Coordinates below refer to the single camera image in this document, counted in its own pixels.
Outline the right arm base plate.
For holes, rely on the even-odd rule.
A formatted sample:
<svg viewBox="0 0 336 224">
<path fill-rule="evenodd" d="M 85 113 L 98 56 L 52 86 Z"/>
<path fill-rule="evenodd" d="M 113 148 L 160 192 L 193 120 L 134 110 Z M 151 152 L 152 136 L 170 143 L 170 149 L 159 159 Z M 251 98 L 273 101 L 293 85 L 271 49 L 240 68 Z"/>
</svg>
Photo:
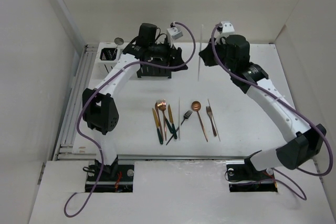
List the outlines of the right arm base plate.
<svg viewBox="0 0 336 224">
<path fill-rule="evenodd" d="M 244 164 L 228 164 L 225 173 L 231 193 L 278 192 L 273 174 L 246 169 Z"/>
</svg>

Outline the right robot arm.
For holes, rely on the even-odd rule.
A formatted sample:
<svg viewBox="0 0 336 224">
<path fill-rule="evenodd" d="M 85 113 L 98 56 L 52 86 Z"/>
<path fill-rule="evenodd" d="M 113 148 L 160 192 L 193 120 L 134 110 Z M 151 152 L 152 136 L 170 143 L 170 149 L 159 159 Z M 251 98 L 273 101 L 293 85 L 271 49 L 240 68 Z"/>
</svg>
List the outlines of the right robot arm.
<svg viewBox="0 0 336 224">
<path fill-rule="evenodd" d="M 232 82 L 264 110 L 286 141 L 244 159 L 244 175 L 254 179 L 268 168 L 298 169 L 320 152 L 326 128 L 314 125 L 281 97 L 265 70 L 250 61 L 249 53 L 250 44 L 244 36 L 229 35 L 219 43 L 211 38 L 199 56 L 206 66 L 225 67 Z"/>
</svg>

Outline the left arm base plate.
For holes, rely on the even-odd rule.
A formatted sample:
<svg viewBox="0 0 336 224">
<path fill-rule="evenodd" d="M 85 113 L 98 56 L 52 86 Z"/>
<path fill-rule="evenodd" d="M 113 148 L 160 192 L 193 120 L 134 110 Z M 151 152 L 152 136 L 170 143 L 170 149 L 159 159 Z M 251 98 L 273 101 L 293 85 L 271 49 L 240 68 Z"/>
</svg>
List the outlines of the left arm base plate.
<svg viewBox="0 0 336 224">
<path fill-rule="evenodd" d="M 87 173 L 85 192 L 89 193 L 100 173 L 100 163 L 90 164 L 82 170 Z M 132 193 L 134 165 L 118 164 L 104 167 L 94 193 Z"/>
</svg>

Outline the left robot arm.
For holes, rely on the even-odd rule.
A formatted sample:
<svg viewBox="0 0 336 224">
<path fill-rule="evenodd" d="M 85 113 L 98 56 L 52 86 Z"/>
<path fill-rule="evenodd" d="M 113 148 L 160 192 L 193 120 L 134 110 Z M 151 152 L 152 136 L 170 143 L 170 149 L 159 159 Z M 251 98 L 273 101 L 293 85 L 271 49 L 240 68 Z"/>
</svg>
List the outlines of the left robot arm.
<svg viewBox="0 0 336 224">
<path fill-rule="evenodd" d="M 116 97 L 130 78 L 143 67 L 176 72 L 188 69 L 182 49 L 174 45 L 181 31 L 175 23 L 167 29 L 166 38 L 158 42 L 158 26 L 141 24 L 138 35 L 120 53 L 116 65 L 94 88 L 82 93 L 82 110 L 76 125 L 77 133 L 96 146 L 94 164 L 86 171 L 96 180 L 109 181 L 119 174 L 118 155 L 107 135 L 119 121 Z"/>
</svg>

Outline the silver spoon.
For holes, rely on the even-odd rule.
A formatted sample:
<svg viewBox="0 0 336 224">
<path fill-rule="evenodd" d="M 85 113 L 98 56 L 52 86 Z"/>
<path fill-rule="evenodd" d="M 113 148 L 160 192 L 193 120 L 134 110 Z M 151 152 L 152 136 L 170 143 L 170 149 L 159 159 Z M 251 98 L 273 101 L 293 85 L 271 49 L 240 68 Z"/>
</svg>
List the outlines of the silver spoon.
<svg viewBox="0 0 336 224">
<path fill-rule="evenodd" d="M 124 44 L 124 39 L 122 39 L 121 37 L 117 37 L 114 39 L 114 43 L 116 47 L 113 51 L 113 55 L 115 56 L 115 58 L 117 58 L 118 57 L 118 47 Z"/>
</svg>

